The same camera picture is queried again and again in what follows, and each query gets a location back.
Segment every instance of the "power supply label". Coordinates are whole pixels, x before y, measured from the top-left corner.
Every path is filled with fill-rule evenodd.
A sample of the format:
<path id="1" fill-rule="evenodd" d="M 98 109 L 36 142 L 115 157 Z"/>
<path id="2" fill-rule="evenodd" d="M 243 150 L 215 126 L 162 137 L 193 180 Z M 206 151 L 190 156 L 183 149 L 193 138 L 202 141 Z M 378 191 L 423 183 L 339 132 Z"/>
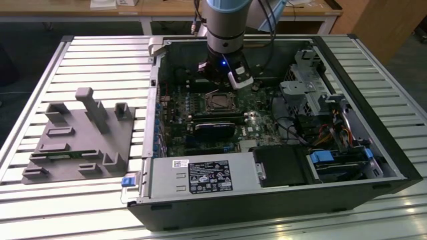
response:
<path id="1" fill-rule="evenodd" d="M 193 194 L 233 191 L 229 161 L 189 163 L 189 181 Z"/>

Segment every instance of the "cpu socket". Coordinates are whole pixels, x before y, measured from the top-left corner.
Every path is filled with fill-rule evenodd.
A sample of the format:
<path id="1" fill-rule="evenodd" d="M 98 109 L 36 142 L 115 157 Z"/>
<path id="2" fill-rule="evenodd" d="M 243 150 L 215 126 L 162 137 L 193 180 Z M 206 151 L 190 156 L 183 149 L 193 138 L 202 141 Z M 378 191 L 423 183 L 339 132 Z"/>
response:
<path id="1" fill-rule="evenodd" d="M 211 114 L 237 111 L 235 95 L 231 92 L 211 93 L 206 96 L 206 111 Z"/>

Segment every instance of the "white sticker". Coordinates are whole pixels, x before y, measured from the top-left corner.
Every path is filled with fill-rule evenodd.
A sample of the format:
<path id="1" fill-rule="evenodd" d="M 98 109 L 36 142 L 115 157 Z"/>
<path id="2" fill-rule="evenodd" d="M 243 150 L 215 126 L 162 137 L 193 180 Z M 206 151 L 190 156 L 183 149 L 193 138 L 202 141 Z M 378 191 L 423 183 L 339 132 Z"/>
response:
<path id="1" fill-rule="evenodd" d="M 189 162 L 190 162 L 189 159 L 174 160 L 173 161 L 173 168 L 187 168 Z"/>

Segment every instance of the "blue latch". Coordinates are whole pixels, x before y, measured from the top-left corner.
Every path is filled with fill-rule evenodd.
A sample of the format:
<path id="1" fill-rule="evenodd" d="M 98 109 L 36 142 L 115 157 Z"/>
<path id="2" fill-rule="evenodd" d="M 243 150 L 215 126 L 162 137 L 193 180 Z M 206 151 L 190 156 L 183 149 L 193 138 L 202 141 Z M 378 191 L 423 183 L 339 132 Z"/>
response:
<path id="1" fill-rule="evenodd" d="M 310 158 L 314 164 L 323 163 L 323 162 L 333 162 L 334 157 L 330 151 L 315 151 L 310 154 Z"/>
<path id="2" fill-rule="evenodd" d="M 365 149 L 365 153 L 366 153 L 367 159 L 373 159 L 374 158 L 374 154 L 371 152 L 371 149 L 366 148 Z"/>
<path id="3" fill-rule="evenodd" d="M 122 179 L 122 187 L 135 187 L 136 186 L 136 176 L 126 176 Z"/>

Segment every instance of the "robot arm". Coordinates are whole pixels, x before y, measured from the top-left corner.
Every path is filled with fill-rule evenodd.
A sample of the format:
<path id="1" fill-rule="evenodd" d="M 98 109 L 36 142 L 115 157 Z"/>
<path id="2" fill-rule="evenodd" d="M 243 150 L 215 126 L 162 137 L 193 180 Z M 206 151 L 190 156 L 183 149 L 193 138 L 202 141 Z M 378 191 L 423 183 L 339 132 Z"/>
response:
<path id="1" fill-rule="evenodd" d="M 269 11 L 267 4 L 274 6 L 273 12 Z M 246 27 L 270 31 L 270 24 L 275 28 L 274 19 L 279 20 L 285 6 L 286 0 L 206 1 L 203 17 L 207 26 L 209 57 L 207 61 L 199 65 L 199 73 L 209 80 L 226 87 L 231 84 L 235 90 L 254 83 L 242 52 Z"/>

